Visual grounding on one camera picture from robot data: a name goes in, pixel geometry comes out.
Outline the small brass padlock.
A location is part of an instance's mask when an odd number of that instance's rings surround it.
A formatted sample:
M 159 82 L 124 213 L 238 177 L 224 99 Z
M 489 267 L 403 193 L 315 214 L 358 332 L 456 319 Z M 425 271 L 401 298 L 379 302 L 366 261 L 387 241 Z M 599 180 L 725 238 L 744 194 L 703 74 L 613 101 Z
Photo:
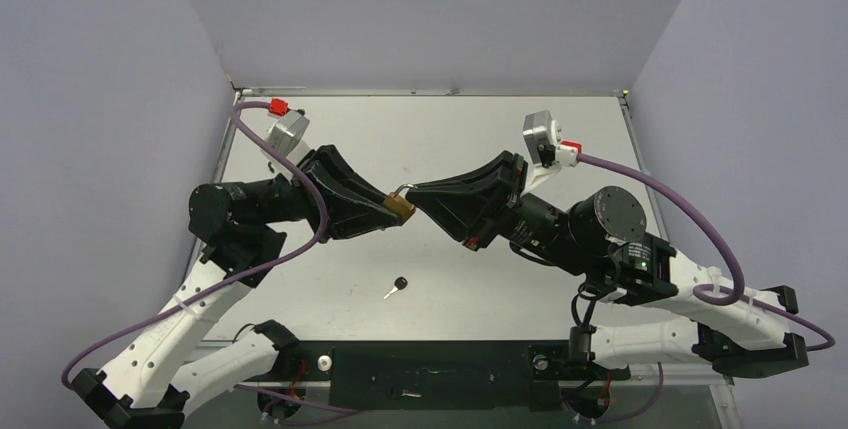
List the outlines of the small brass padlock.
M 399 226 L 403 226 L 416 212 L 416 207 L 402 196 L 404 190 L 414 188 L 414 184 L 402 184 L 396 190 L 389 192 L 383 200 L 383 207 L 398 216 Z

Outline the black-headed key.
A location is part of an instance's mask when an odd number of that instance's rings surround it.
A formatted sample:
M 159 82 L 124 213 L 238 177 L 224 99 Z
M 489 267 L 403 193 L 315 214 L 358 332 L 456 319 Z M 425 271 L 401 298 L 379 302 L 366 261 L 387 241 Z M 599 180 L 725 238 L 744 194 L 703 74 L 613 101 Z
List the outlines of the black-headed key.
M 391 289 L 383 296 L 383 299 L 384 300 L 388 299 L 393 294 L 395 294 L 395 293 L 397 293 L 401 290 L 404 290 L 407 286 L 408 286 L 408 280 L 405 277 L 403 277 L 403 276 L 397 277 L 394 280 Z

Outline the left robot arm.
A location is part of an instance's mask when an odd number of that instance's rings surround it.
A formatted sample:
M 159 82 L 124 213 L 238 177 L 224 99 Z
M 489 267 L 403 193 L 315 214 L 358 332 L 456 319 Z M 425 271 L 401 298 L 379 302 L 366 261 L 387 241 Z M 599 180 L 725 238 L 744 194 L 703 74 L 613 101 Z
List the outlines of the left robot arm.
M 297 338 L 268 320 L 243 339 L 198 360 L 191 353 L 211 328 L 264 279 L 282 253 L 282 222 L 307 222 L 315 242 L 404 224 L 394 194 L 358 176 L 332 145 L 306 154 L 291 175 L 198 186 L 189 229 L 199 258 L 155 322 L 99 369 L 84 369 L 72 390 L 110 428 L 178 428 L 221 393 L 264 374 L 291 376 Z

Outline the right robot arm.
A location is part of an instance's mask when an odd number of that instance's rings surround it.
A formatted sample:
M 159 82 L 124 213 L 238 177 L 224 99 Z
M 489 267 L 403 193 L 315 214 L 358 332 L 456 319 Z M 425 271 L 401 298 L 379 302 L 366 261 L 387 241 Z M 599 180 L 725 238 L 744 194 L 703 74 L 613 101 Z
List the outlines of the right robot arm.
M 807 366 L 803 338 L 787 317 L 786 289 L 744 290 L 717 306 L 700 299 L 704 285 L 730 295 L 729 279 L 701 266 L 646 229 L 646 215 L 627 190 L 606 186 L 562 210 L 535 191 L 577 162 L 575 147 L 541 145 L 530 161 L 505 152 L 469 173 L 419 183 L 409 202 L 452 239 L 478 251 L 503 238 L 543 264 L 581 278 L 577 295 L 601 303 L 666 311 L 660 323 L 604 327 L 577 317 L 564 366 L 578 376 L 633 364 L 705 364 L 736 378 L 761 379 Z

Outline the aluminium table edge rail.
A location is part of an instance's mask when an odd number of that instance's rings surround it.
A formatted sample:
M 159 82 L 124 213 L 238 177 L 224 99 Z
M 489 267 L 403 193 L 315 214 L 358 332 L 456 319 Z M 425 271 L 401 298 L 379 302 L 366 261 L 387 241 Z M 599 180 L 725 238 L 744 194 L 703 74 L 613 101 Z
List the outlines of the aluminium table edge rail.
M 308 87 L 241 87 L 234 92 L 247 97 L 616 97 L 626 98 L 629 89 L 471 89 L 471 88 L 407 88 L 407 89 L 342 89 Z

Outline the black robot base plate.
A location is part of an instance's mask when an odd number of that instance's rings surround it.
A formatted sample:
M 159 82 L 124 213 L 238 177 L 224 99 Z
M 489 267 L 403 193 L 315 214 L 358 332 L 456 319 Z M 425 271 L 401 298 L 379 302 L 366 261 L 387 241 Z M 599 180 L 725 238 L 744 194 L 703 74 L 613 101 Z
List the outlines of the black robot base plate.
M 302 341 L 256 381 L 329 385 L 329 402 L 358 410 L 556 410 L 591 380 L 626 381 L 627 369 L 570 365 L 565 340 Z M 422 394 L 389 397 L 390 387 Z

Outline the key on base plate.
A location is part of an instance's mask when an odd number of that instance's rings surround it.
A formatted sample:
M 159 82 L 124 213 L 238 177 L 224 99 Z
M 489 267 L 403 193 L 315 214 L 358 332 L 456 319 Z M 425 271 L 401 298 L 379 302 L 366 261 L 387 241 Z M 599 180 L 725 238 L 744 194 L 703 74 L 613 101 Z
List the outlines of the key on base plate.
M 390 387 L 389 388 L 389 397 L 392 399 L 400 399 L 400 398 L 413 398 L 419 399 L 422 397 L 422 394 L 419 392 L 415 392 L 409 389 L 399 388 L 399 387 Z

